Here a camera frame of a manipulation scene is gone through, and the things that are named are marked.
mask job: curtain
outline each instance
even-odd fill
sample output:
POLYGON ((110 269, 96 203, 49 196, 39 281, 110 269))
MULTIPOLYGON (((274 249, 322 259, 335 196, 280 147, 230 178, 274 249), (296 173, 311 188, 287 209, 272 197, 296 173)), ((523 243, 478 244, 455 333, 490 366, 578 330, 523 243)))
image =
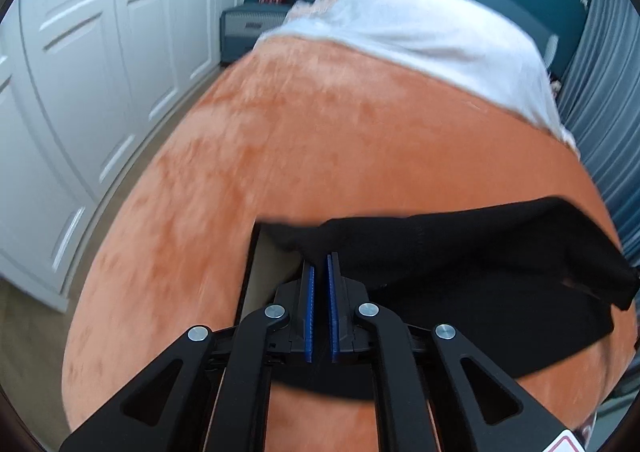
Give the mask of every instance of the curtain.
POLYGON ((640 18, 629 0, 592 0, 558 102, 626 257, 640 263, 640 18))

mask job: nightstand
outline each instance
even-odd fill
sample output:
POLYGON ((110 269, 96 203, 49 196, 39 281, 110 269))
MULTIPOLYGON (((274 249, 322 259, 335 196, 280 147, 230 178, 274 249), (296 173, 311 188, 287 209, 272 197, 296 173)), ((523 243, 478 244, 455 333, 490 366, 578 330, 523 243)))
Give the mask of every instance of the nightstand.
POLYGON ((222 63, 235 62, 250 52, 260 34, 280 26, 290 5, 245 3, 222 12, 220 50, 222 63))

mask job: blue gripper pad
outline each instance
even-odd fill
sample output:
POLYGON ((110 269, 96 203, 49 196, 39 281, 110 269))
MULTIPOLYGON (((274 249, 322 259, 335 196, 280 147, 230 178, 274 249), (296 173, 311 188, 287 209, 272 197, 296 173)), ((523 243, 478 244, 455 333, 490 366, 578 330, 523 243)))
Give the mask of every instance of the blue gripper pad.
POLYGON ((326 257, 329 287, 329 338, 331 339, 331 360, 338 361, 338 302, 335 298, 334 262, 331 254, 326 257))
POLYGON ((308 286, 306 288, 305 317, 305 360, 310 364, 314 350, 314 290, 316 287, 316 269, 309 267, 308 286))

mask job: black garment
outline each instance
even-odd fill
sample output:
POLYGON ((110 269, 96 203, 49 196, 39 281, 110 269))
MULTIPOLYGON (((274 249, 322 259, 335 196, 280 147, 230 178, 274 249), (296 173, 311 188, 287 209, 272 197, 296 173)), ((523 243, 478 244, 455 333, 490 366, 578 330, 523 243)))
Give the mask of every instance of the black garment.
MULTIPOLYGON (((638 274, 609 238, 554 197, 407 218, 335 219, 319 227, 263 223, 260 229, 320 272, 316 318, 326 311, 324 259, 336 251, 342 275, 363 282, 373 302, 405 323, 456 326, 516 378, 610 333, 610 304, 628 309, 638 291, 638 274), (565 286, 567 279, 576 287, 565 286)), ((319 364, 274 377, 369 398, 368 378, 361 382, 367 392, 356 388, 362 367, 332 366, 326 335, 316 333, 315 340, 315 357, 326 355, 319 364)))

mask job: orange blanket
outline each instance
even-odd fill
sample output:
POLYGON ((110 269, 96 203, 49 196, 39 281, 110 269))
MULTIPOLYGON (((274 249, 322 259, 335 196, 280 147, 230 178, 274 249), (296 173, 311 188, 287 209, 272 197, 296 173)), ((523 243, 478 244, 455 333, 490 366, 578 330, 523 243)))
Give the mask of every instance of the orange blanket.
MULTIPOLYGON (((618 244, 574 153, 467 92, 330 42, 273 38, 188 113, 120 210, 78 304, 63 399, 78 427, 186 328, 232 324, 254 220, 320 223, 560 195, 618 244)), ((520 383, 573 428, 634 355, 615 330, 520 383)), ((267 450, 370 451, 370 403, 274 387, 267 450)))

